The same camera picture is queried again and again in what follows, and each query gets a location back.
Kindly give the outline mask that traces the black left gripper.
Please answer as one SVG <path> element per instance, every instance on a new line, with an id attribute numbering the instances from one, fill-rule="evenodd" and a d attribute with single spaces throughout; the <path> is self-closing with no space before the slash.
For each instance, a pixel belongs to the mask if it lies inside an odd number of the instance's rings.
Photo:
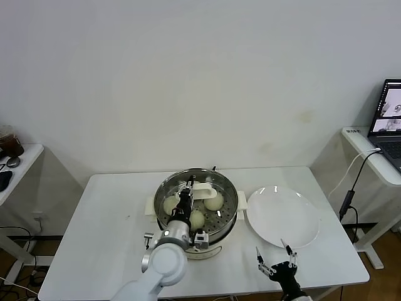
<path id="1" fill-rule="evenodd" d="M 190 214 L 192 212 L 192 195 L 195 176 L 191 175 L 187 181 L 187 187 L 183 187 L 178 193 L 179 203 L 172 210 L 170 221 L 181 221 L 190 223 Z"/>

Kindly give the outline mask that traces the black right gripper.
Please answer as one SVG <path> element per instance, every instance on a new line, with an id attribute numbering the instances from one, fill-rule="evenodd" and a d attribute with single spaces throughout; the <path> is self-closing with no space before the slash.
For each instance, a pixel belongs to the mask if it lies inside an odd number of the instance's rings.
<path id="1" fill-rule="evenodd" d="M 280 240 L 289 256 L 289 261 L 269 267 L 265 264 L 259 248 L 256 247 L 258 270 L 269 277 L 271 281 L 278 282 L 282 289 L 299 289 L 299 284 L 295 279 L 296 272 L 298 271 L 298 254 L 282 238 Z"/>

